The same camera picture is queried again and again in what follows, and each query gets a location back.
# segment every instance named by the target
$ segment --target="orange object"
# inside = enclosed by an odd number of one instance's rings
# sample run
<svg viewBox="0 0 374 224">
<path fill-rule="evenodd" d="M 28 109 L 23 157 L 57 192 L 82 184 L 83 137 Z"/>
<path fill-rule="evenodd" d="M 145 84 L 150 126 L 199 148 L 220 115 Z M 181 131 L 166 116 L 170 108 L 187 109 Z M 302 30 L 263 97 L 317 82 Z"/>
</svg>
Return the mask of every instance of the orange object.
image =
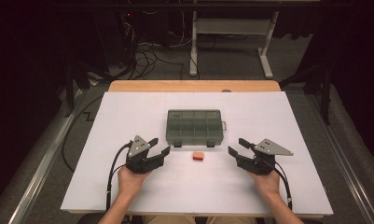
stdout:
<svg viewBox="0 0 374 224">
<path fill-rule="evenodd" d="M 192 158 L 193 158 L 194 161 L 203 161 L 204 153 L 203 152 L 194 151 Z"/>
</svg>

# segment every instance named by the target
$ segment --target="person's hand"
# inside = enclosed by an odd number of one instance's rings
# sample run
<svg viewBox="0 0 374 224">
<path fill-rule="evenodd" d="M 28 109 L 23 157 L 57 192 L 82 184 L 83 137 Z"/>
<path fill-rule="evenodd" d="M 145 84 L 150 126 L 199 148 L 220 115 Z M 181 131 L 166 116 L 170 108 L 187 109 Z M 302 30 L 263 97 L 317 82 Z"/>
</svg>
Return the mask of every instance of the person's hand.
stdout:
<svg viewBox="0 0 374 224">
<path fill-rule="evenodd" d="M 150 174 L 135 174 L 127 167 L 123 166 L 118 171 L 118 197 L 127 197 L 133 199 L 141 187 L 145 178 Z"/>
<path fill-rule="evenodd" d="M 256 189 L 262 197 L 267 198 L 273 194 L 280 194 L 280 177 L 276 172 L 271 171 L 268 175 L 255 175 L 248 171 L 247 173 L 254 178 Z"/>
</svg>

